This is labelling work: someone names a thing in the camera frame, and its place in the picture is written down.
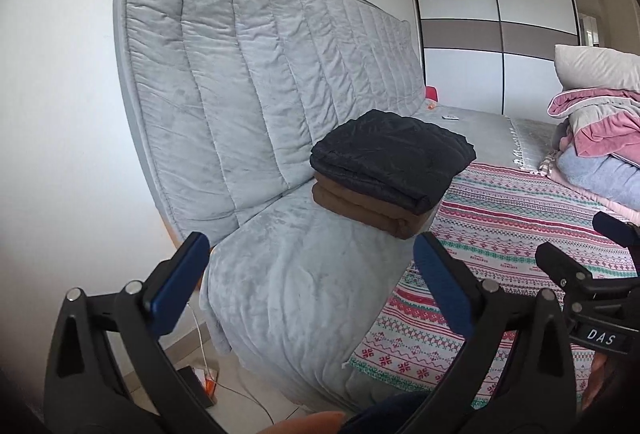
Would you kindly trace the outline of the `person right hand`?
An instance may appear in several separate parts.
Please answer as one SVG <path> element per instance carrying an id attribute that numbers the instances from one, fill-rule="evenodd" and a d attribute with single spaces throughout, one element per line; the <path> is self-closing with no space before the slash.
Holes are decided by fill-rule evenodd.
<path id="1" fill-rule="evenodd" d="M 639 407 L 639 362 L 596 353 L 585 393 L 582 417 L 595 421 L 632 417 Z"/>

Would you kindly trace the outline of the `person left hand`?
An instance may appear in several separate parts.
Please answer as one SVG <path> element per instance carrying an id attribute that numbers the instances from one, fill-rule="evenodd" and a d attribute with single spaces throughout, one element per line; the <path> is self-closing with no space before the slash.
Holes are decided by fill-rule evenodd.
<path id="1" fill-rule="evenodd" d="M 318 412 L 303 418 L 281 421 L 259 434 L 336 434 L 345 421 L 345 415 L 338 411 Z"/>

